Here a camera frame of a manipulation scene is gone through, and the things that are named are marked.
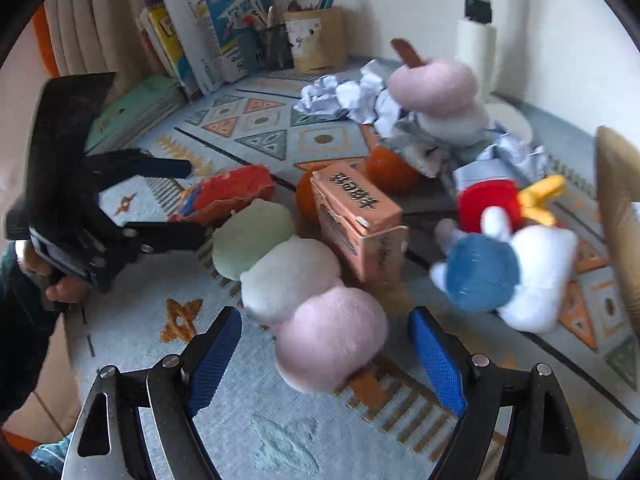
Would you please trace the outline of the person's left forearm sleeve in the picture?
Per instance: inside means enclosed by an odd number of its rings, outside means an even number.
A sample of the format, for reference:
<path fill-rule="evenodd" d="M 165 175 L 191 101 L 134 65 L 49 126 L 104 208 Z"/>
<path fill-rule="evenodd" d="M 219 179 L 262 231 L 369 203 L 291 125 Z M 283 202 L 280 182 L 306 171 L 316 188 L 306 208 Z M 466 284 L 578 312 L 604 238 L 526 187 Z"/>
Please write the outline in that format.
<path fill-rule="evenodd" d="M 1 259 L 1 423 L 35 390 L 58 312 L 41 304 L 41 290 L 18 264 L 9 242 Z"/>

